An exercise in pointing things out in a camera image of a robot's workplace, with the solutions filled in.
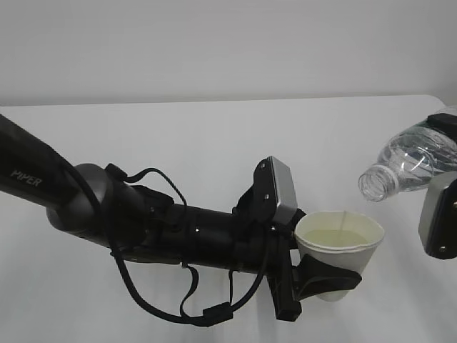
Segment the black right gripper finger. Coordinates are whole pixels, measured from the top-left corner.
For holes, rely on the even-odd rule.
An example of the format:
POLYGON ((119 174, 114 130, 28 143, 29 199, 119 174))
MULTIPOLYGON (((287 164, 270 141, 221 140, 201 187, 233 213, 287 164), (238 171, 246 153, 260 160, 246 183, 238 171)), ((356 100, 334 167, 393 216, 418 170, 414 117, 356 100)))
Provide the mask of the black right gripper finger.
POLYGON ((456 115, 438 113, 429 115, 427 124, 436 131, 442 132, 449 138, 456 138, 457 135, 457 118, 456 115))

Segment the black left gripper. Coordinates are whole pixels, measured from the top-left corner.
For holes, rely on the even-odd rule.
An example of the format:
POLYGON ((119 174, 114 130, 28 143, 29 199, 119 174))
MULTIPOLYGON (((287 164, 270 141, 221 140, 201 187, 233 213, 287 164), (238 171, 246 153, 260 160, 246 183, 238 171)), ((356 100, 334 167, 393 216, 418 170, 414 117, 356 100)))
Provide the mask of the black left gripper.
POLYGON ((240 210, 232 211, 236 220, 237 242, 235 270, 252 272, 255 279, 248 291, 231 305, 231 311, 242 308, 267 280, 275 316, 295 321, 302 312, 299 300, 329 292, 351 291, 361 282, 358 272, 334 267, 305 254, 293 266, 290 251, 297 249, 293 229, 305 217, 296 211, 288 224, 259 222, 240 210))

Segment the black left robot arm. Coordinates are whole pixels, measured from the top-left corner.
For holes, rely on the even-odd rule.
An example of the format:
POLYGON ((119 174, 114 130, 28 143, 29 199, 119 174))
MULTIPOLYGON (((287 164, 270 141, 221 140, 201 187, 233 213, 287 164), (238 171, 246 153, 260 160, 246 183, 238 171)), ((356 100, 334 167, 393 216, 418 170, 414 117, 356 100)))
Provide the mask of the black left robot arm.
POLYGON ((211 327, 233 318, 266 280, 276 318, 295 321, 301 300, 348 291, 361 282, 358 272, 333 267, 310 254, 297 265, 294 229, 305 217, 298 208, 290 169, 273 156, 261 160, 251 187, 231 212, 176 203, 169 195, 141 186, 146 170, 129 176, 114 164, 71 165, 49 145, 6 117, 1 118, 1 190, 43 206, 61 232, 107 247, 133 300, 160 319, 211 327), (144 300, 127 262, 181 265, 195 291, 197 266, 247 272, 253 284, 239 300, 206 308, 192 317, 166 313, 144 300))

